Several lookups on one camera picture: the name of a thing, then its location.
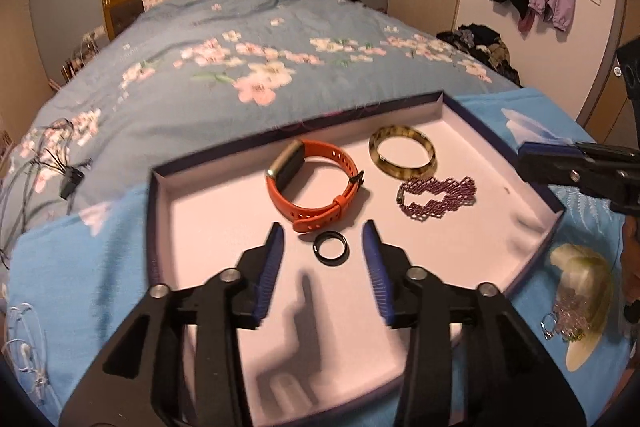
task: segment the blue fabric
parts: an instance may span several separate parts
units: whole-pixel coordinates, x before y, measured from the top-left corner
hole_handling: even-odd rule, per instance
[[[151,167],[178,156],[439,89],[456,95],[515,87],[448,44],[351,2],[169,0],[143,14],[44,105],[12,155],[6,183],[33,158],[41,127],[60,118],[76,128],[71,162],[93,160],[73,202],[78,211],[122,197],[146,181]],[[52,133],[44,143],[62,153],[66,136]],[[42,159],[52,162],[46,153]],[[54,170],[19,176],[0,230],[5,251],[15,223],[22,227],[25,183],[35,178],[28,229],[67,213]],[[5,275],[0,266],[0,283]]]
[[[458,100],[513,148],[523,137],[538,136],[539,140],[546,141],[589,139],[564,112],[533,89],[461,96]],[[610,266],[616,291],[606,331],[582,367],[569,372],[565,363],[568,344],[557,337],[543,340],[540,329],[540,320],[550,311],[559,279],[558,270],[551,266],[549,259],[513,295],[513,303],[561,367],[589,422],[593,423],[615,389],[630,351],[617,326],[618,256],[623,218],[609,212],[601,201],[564,188],[554,190],[567,206],[567,213],[552,250],[564,243],[586,245],[601,254]],[[98,205],[83,211],[81,216],[65,217],[28,232],[15,248],[9,302],[11,306],[27,302],[36,310],[46,332],[50,382],[62,403],[68,400],[102,344],[143,294],[145,205],[146,188],[140,186],[113,204]],[[37,330],[33,314],[26,313],[25,321],[32,330]],[[455,410],[462,407],[461,378],[460,365],[456,362]],[[33,377],[22,376],[21,382],[30,389]],[[391,426],[397,403],[397,394],[391,394],[320,424]],[[49,419],[57,421],[58,411],[50,393],[41,408]]]

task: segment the bangle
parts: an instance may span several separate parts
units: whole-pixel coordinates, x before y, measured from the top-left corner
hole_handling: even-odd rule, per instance
[[[422,167],[401,167],[390,162],[384,156],[381,156],[378,152],[378,147],[384,140],[392,136],[404,136],[417,141],[430,155],[429,162]],[[408,180],[409,178],[431,178],[438,168],[436,150],[433,148],[431,141],[417,129],[407,127],[405,125],[388,125],[386,127],[381,127],[373,133],[371,138],[369,138],[369,156],[371,156],[371,160],[376,164],[378,169],[397,180]]]

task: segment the wall outlet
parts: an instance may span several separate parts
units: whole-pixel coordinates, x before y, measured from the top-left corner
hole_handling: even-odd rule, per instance
[[[106,33],[107,33],[107,30],[104,28],[104,26],[98,26],[94,30],[94,39],[102,37],[102,36],[106,35]]]
[[[83,41],[88,41],[90,39],[98,39],[104,35],[106,35],[107,30],[104,28],[104,26],[98,26],[97,28],[94,28],[92,31],[85,33],[82,36],[82,40]]]

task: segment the orange fitness band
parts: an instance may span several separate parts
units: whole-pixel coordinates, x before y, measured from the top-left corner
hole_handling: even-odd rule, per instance
[[[322,208],[302,208],[287,201],[281,192],[292,181],[304,165],[305,158],[319,156],[338,164],[347,174],[347,188],[328,206]],[[310,232],[322,229],[342,217],[362,185],[364,171],[358,172],[356,164],[342,149],[330,143],[313,140],[295,140],[276,158],[266,172],[269,197],[278,211],[293,221],[296,232]]]

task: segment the purple beaded bracelet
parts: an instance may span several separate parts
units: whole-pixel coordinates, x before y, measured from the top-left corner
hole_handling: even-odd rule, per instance
[[[420,196],[430,192],[434,196],[446,192],[442,201],[431,200],[427,204],[404,204],[404,193]],[[469,176],[459,182],[453,178],[438,181],[436,178],[409,178],[400,188],[396,196],[396,203],[400,209],[412,219],[426,221],[428,217],[441,218],[446,212],[455,212],[461,206],[471,206],[476,202],[476,182]]]

